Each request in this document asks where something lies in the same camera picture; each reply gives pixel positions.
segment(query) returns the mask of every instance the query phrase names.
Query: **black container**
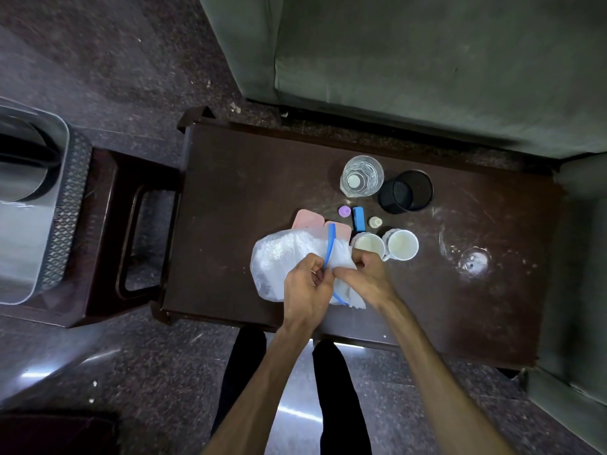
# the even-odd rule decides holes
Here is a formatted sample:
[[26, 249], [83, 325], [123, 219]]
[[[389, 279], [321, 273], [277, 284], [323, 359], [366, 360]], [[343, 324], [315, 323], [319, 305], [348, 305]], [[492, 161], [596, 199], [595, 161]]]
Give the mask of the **black container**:
[[428, 206], [433, 195], [434, 189], [429, 176], [421, 171], [411, 170], [384, 182], [377, 201], [384, 211], [402, 214]]

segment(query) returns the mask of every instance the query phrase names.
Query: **hand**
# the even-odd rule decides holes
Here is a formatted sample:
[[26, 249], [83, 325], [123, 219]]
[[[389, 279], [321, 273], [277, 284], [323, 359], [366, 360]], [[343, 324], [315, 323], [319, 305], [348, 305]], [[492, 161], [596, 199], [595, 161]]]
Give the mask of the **hand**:
[[309, 253], [286, 275], [283, 325], [301, 326], [311, 335], [321, 323], [333, 296], [335, 281], [331, 270], [323, 272], [323, 265], [321, 257]]
[[337, 267], [333, 270], [335, 277], [344, 280], [375, 309], [379, 309], [385, 303], [399, 300], [378, 254], [352, 249], [352, 259], [358, 270]]

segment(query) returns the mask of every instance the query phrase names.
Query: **leg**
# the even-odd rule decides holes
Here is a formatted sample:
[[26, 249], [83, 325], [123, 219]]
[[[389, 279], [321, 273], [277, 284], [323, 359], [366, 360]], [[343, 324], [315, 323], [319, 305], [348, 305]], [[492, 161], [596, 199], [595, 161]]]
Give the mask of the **leg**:
[[230, 412], [234, 402], [251, 380], [257, 367], [261, 364], [265, 351], [266, 338], [263, 331], [252, 327], [240, 329], [224, 373], [222, 391], [219, 395], [219, 406], [215, 422], [211, 428], [211, 436], [215, 434], [219, 425]]
[[328, 340], [312, 356], [322, 410], [321, 454], [370, 454], [367, 425], [344, 356]]

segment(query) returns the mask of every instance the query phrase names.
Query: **speckled floor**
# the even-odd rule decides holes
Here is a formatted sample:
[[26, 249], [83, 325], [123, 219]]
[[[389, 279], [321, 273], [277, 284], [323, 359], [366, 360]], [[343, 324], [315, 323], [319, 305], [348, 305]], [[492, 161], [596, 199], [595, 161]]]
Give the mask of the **speckled floor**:
[[[277, 109], [240, 96], [198, 0], [3, 0], [0, 77], [1, 96], [61, 115], [97, 146], [173, 166], [182, 146], [175, 125], [190, 106], [209, 105], [218, 118], [281, 127]], [[233, 112], [231, 103], [241, 112]], [[282, 129], [429, 159], [524, 167], [520, 155], [498, 150], [431, 147], [307, 121]], [[161, 229], [165, 216], [150, 213], [152, 229]], [[152, 256], [162, 252], [158, 240], [144, 242]], [[208, 441], [236, 334], [186, 320], [164, 326], [147, 308], [69, 330], [0, 317], [0, 408], [114, 413], [121, 419], [123, 453], [198, 453]], [[436, 452], [401, 355], [340, 348], [374, 453]], [[267, 453], [319, 451], [311, 349], [309, 344], [291, 375]], [[528, 402], [517, 382], [490, 367], [456, 359], [448, 364], [520, 451], [594, 453]]]

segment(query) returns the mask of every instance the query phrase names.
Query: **pink lid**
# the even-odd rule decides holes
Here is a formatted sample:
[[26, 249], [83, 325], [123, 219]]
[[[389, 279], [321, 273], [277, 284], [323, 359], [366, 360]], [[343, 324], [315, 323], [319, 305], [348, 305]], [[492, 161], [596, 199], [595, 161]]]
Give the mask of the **pink lid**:
[[350, 209], [348, 206], [342, 206], [339, 208], [338, 214], [340, 217], [349, 217], [350, 214], [352, 214], [352, 209]]

